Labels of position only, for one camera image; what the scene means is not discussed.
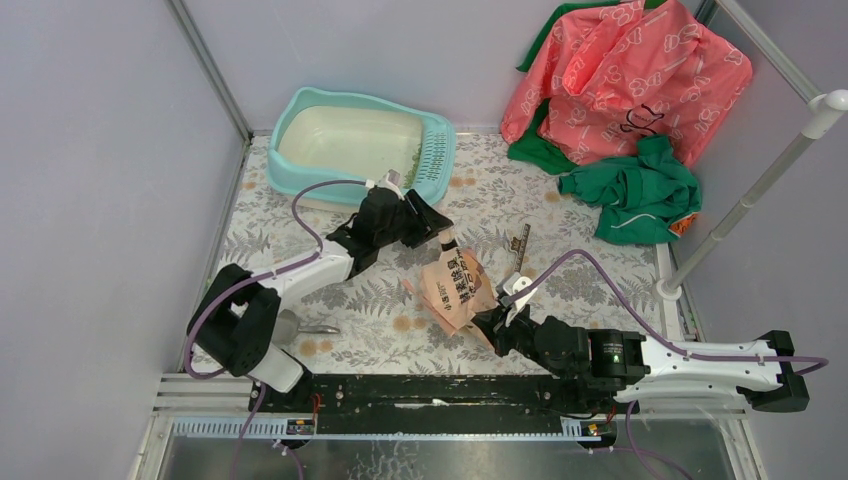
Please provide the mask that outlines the pink cat litter bag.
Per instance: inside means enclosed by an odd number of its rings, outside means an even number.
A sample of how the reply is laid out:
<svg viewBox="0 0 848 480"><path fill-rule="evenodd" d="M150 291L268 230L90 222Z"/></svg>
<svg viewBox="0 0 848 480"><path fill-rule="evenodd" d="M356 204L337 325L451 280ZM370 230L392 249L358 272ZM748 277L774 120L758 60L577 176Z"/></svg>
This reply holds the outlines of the pink cat litter bag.
<svg viewBox="0 0 848 480"><path fill-rule="evenodd" d="M459 247L452 228L437 238L441 247L438 259L421 269L416 285L407 280L402 285L446 334L469 333L487 342L472 320L497 305L491 281L474 252Z"/></svg>

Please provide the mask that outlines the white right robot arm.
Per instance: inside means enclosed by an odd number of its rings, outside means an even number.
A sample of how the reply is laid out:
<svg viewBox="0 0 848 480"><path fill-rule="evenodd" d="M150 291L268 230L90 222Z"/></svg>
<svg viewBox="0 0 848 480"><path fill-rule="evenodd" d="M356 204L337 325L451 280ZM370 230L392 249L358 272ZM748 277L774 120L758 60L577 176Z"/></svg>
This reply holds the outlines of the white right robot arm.
<svg viewBox="0 0 848 480"><path fill-rule="evenodd" d="M538 397L562 414L623 409L645 400L720 400L726 408L795 413L810 395L789 356L791 338L771 331L742 344L706 344L679 354L639 332L586 329L553 316L533 321L523 309L513 319L505 308L476 314L472 323L499 356L516 351L550 374Z"/></svg>

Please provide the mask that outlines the teal litter box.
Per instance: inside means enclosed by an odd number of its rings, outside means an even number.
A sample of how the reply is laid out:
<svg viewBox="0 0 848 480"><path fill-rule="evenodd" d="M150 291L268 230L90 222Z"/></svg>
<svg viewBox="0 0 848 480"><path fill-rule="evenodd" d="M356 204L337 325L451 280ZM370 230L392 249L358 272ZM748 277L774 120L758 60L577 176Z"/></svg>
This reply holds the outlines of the teal litter box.
<svg viewBox="0 0 848 480"><path fill-rule="evenodd" d="M378 97L302 87L279 117L267 148L266 178L293 197L308 186L317 208L353 211L365 197L356 181L400 175L436 205L455 165L456 131L443 116Z"/></svg>

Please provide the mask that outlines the brown bag sealing clip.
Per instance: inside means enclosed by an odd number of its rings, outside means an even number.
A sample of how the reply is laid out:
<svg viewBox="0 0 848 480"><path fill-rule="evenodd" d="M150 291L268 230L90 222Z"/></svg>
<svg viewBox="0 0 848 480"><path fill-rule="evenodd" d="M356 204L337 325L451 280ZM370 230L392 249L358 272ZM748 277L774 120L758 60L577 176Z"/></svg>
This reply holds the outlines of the brown bag sealing clip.
<svg viewBox="0 0 848 480"><path fill-rule="evenodd" d="M531 232L531 226L524 224L520 233L514 236L509 243L509 250L514 254L513 270L520 273L524 264L527 245Z"/></svg>

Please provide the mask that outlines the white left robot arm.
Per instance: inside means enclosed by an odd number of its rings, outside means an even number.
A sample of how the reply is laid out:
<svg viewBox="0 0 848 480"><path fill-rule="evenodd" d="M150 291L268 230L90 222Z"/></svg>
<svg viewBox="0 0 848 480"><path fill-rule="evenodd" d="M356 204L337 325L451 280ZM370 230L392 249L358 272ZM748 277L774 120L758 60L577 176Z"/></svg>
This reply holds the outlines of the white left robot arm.
<svg viewBox="0 0 848 480"><path fill-rule="evenodd" d="M272 340L279 312L361 274L384 247L401 243L414 249L452 226L414 190L401 195L389 187L371 187L345 223L314 237L313 251L264 273L237 264L223 267L187 326L186 347L211 356L219 374L248 377L272 389L272 398L285 410L299 410L309 401L309 373Z"/></svg>

